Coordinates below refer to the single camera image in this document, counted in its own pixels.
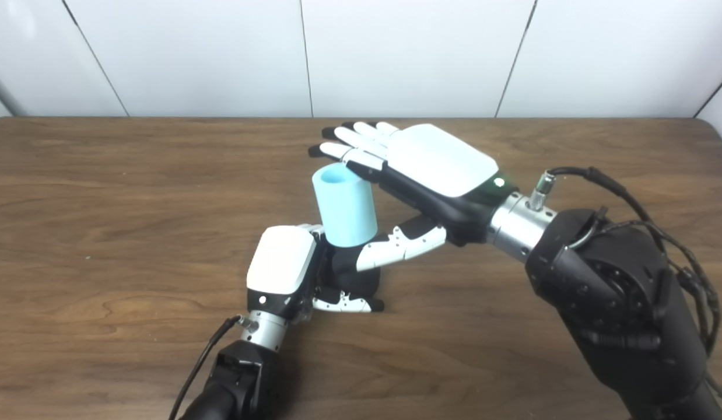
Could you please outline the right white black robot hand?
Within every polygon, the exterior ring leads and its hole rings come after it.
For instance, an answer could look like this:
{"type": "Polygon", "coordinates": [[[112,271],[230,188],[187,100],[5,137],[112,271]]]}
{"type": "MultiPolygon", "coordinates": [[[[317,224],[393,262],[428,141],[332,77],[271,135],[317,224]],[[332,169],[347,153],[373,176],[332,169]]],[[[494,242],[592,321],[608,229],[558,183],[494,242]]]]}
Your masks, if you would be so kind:
{"type": "Polygon", "coordinates": [[[358,273],[411,260],[444,243],[483,244],[499,207],[518,191],[492,157],[430,123],[400,129],[387,122],[345,122],[322,130],[313,158],[345,165],[419,215],[388,236],[332,256],[335,273],[358,273]]]}

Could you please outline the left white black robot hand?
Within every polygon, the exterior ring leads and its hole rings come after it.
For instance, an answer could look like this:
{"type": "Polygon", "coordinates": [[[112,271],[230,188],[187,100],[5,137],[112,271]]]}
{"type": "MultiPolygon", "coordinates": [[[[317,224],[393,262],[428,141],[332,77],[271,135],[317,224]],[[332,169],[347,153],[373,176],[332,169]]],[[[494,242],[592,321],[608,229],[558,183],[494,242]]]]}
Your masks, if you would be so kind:
{"type": "Polygon", "coordinates": [[[337,255],[320,225],[268,227],[247,270],[247,311],[291,324],[308,321],[316,310],[382,313],[385,303],[375,297],[380,270],[341,274],[332,266],[337,255]]]}

